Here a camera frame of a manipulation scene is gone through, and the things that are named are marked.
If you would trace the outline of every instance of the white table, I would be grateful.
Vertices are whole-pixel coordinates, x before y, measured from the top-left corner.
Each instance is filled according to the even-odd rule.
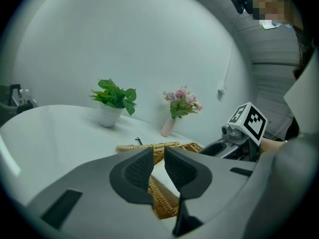
[[[179,134],[165,138],[160,128],[121,116],[114,128],[96,122],[96,109],[54,105],[19,114],[0,128],[0,153],[8,193],[27,205],[46,186],[75,167],[117,154],[117,145],[137,145],[179,141],[191,142]],[[163,164],[153,176],[174,191]]]

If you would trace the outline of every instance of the white wall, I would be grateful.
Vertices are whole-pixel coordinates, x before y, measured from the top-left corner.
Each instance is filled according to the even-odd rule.
[[[32,17],[45,0],[23,0],[11,17],[0,39],[0,84],[12,83],[15,57]]]
[[[133,117],[158,128],[169,116],[162,91],[188,85],[204,109],[178,121],[175,131],[208,144],[238,105],[256,100],[251,62],[236,45],[227,93],[217,98],[231,40],[196,0],[46,0],[22,39],[13,80],[41,106],[97,107],[90,89],[111,77],[137,89]]]

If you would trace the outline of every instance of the pink flowers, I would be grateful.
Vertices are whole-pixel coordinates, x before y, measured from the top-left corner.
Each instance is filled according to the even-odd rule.
[[[170,113],[173,119],[182,118],[187,114],[196,114],[203,109],[194,93],[187,91],[186,87],[177,91],[163,91],[164,99],[170,102]]]

